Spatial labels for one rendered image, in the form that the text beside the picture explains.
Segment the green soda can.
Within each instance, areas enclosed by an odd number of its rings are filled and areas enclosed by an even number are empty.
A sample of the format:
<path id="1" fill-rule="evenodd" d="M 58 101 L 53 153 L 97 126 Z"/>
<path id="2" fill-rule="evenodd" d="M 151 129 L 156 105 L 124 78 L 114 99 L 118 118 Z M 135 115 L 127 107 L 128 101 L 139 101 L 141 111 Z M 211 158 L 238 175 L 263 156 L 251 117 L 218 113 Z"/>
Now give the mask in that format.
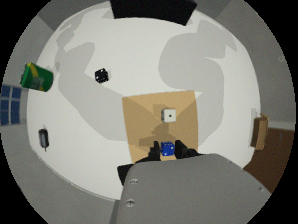
<path id="1" fill-rule="evenodd" d="M 19 84 L 23 88 L 47 92 L 53 84 L 53 72 L 31 62 L 28 64 L 25 63 L 22 73 Z"/>

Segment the tan square mat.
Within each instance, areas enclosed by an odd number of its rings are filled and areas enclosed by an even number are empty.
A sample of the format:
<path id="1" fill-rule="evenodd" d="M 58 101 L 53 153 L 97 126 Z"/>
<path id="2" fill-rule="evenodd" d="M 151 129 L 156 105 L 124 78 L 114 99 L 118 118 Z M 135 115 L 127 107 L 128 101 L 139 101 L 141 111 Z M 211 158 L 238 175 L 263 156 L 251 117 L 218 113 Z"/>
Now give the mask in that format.
<path id="1" fill-rule="evenodd" d="M 122 98 L 132 163 L 148 156 L 157 141 L 180 140 L 198 152 L 198 115 L 194 91 L 165 92 Z M 161 110 L 176 109 L 176 122 L 161 121 Z"/>

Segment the open brown cardboard box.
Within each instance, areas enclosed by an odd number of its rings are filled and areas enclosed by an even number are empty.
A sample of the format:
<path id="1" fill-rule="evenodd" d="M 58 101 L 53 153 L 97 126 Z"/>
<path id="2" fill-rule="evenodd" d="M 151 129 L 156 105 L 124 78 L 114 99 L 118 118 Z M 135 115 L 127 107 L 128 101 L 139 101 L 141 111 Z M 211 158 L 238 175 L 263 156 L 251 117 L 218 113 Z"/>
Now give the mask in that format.
<path id="1" fill-rule="evenodd" d="M 262 151 L 262 148 L 265 145 L 266 137 L 267 137 L 268 120 L 269 120 L 268 118 L 269 117 L 266 118 L 267 116 L 265 114 L 261 114 L 261 113 L 260 113 L 260 115 L 263 116 L 265 119 L 264 118 L 263 119 L 254 119 L 253 134 L 252 134 L 252 140 L 251 140 L 251 145 L 250 145 L 250 147 L 255 148 L 256 151 L 254 153 Z"/>

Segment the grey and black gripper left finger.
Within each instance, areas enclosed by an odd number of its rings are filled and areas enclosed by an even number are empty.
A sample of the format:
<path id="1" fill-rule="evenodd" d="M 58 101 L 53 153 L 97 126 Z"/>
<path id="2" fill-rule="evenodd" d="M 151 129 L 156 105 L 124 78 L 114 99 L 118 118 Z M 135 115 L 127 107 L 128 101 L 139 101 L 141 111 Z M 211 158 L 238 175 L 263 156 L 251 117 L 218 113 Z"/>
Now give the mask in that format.
<path id="1" fill-rule="evenodd" d="M 152 152 L 149 152 L 147 157 L 136 161 L 135 164 L 139 163 L 139 162 L 147 162 L 147 161 L 161 161 L 161 159 L 160 159 L 161 150 L 160 150 L 159 143 L 157 141 L 154 141 L 154 147 L 150 147 L 150 151 L 152 151 Z M 132 165 L 134 165 L 134 164 L 127 164 L 127 165 L 122 165 L 122 166 L 117 167 L 118 176 L 119 176 L 122 186 L 124 185 L 125 178 L 127 176 L 127 172 L 132 167 Z"/>

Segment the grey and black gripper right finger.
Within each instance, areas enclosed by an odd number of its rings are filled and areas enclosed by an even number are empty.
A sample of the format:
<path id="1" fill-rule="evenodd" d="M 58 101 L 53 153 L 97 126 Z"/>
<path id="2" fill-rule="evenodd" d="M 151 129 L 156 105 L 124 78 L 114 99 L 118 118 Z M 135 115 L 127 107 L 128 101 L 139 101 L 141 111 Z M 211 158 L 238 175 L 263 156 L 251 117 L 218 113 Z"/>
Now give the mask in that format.
<path id="1" fill-rule="evenodd" d="M 192 149 L 192 148 L 188 149 L 187 146 L 184 145 L 180 140 L 176 140 L 174 155 L 176 159 L 183 159 L 183 158 L 195 157 L 195 156 L 204 155 L 204 154 L 200 154 L 195 149 Z"/>

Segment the black die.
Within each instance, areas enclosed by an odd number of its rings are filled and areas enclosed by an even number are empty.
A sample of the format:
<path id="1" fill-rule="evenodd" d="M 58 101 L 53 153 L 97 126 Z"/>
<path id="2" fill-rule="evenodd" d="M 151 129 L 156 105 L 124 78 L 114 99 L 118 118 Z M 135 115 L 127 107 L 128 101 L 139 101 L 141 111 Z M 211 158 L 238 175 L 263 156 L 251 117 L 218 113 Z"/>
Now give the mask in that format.
<path id="1" fill-rule="evenodd" d="M 96 71 L 95 80 L 100 84 L 108 81 L 108 72 L 104 68 Z"/>

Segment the blue die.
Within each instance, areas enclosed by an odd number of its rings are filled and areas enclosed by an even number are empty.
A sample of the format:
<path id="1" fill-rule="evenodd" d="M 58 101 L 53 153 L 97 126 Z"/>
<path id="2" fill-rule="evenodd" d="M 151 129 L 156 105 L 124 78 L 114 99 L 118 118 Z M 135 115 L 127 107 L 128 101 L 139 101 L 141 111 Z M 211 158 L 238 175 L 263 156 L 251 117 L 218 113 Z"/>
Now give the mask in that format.
<path id="1" fill-rule="evenodd" d="M 162 156 L 174 155 L 175 145 L 170 142 L 161 142 L 161 154 Z"/>

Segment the white die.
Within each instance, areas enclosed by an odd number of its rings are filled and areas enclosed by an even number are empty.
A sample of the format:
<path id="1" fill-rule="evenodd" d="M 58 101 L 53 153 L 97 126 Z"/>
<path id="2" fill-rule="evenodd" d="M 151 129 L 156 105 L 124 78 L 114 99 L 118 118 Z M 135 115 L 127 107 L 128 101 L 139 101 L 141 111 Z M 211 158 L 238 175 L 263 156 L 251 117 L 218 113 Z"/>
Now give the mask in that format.
<path id="1" fill-rule="evenodd" d="M 175 109 L 161 110 L 161 121 L 165 123 L 176 122 L 176 110 Z"/>

